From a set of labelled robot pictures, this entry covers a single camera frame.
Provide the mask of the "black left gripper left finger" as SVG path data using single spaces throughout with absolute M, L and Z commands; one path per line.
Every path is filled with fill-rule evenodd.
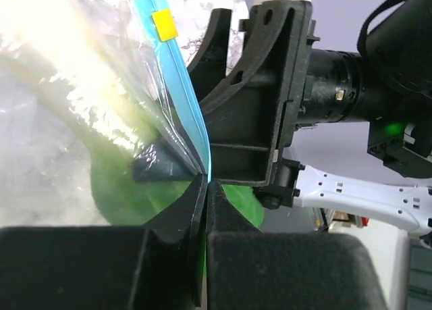
M 1 230 L 2 309 L 194 309 L 207 178 L 141 226 Z

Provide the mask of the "clear zip top bag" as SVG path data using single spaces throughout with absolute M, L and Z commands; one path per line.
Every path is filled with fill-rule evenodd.
M 140 225 L 211 178 L 167 0 L 1 0 L 1 225 Z

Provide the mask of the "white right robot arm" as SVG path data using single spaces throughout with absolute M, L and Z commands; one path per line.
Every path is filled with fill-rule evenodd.
M 269 209 L 332 209 L 431 239 L 431 189 L 355 180 L 285 159 L 294 132 L 368 122 L 367 151 L 406 178 L 431 177 L 431 0 L 386 0 L 356 52 L 314 49 L 305 0 L 254 5 L 240 60 L 226 72 L 232 13 L 214 9 L 188 71 L 209 134 L 212 176 L 251 186 Z

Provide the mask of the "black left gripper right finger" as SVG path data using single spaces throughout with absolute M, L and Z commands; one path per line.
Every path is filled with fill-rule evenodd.
M 263 233 L 218 182 L 207 199 L 210 309 L 385 309 L 370 255 L 345 234 Z

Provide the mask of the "toy bok choy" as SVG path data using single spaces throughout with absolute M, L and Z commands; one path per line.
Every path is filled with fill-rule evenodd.
M 143 34 L 1 22 L 3 225 L 140 225 L 206 172 Z

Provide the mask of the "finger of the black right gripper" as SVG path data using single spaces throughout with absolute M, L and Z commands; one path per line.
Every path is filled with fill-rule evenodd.
M 272 0 L 240 23 L 246 44 L 232 71 L 198 101 L 206 121 L 279 121 L 308 65 L 309 1 Z
M 207 30 L 188 72 L 198 101 L 202 101 L 225 78 L 232 11 L 211 12 Z

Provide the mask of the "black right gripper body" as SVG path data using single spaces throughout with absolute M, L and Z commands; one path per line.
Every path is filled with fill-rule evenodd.
M 308 65 L 301 85 L 289 91 L 279 121 L 206 121 L 214 179 L 249 186 L 268 209 L 290 206 L 303 166 L 281 156 L 301 126 L 347 118 L 360 95 L 360 57 L 313 49 L 310 21 Z

